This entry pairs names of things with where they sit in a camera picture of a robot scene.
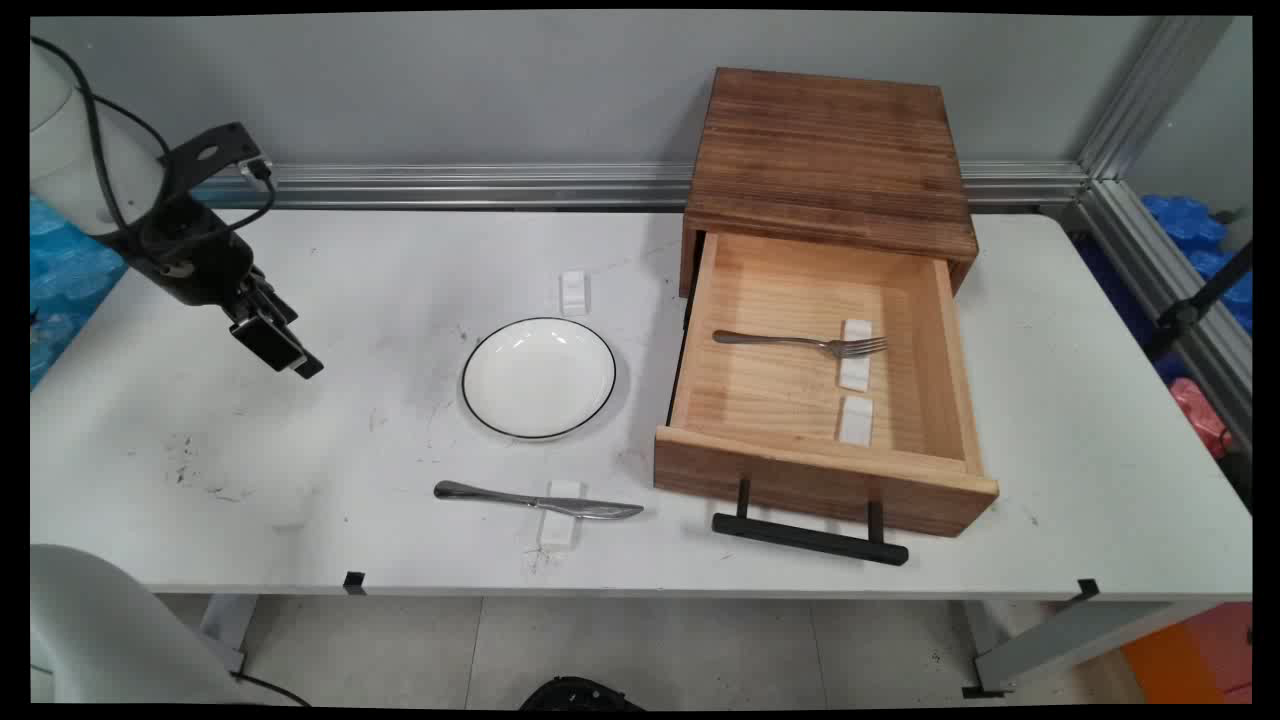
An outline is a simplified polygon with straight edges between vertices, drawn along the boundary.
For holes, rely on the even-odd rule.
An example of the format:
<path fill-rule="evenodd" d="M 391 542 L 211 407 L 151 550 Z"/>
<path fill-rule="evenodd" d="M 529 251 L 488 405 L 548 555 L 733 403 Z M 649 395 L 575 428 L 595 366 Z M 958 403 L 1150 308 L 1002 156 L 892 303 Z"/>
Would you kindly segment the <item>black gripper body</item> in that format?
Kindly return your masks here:
<path fill-rule="evenodd" d="M 236 305 L 256 272 L 252 249 L 188 193 L 131 225 L 128 263 L 188 306 Z"/>

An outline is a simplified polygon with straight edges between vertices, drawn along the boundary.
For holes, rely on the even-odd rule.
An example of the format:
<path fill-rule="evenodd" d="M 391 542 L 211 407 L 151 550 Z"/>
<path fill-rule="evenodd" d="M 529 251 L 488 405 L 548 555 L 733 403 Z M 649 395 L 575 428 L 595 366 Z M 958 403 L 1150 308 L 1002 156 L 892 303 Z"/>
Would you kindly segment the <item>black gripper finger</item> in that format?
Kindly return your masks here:
<path fill-rule="evenodd" d="M 292 372 L 303 379 L 311 379 L 324 369 L 323 363 L 305 347 L 298 336 L 291 329 L 291 324 L 298 318 L 297 311 L 276 293 L 259 268 L 251 268 L 248 273 L 248 314 L 252 311 L 270 314 L 278 325 L 282 328 L 287 327 L 292 336 L 302 345 L 307 354 L 307 361 L 301 369 Z"/>
<path fill-rule="evenodd" d="M 298 370 L 307 361 L 302 345 L 287 327 L 282 328 L 270 314 L 250 313 L 234 322 L 229 332 L 256 359 L 274 372 Z"/>

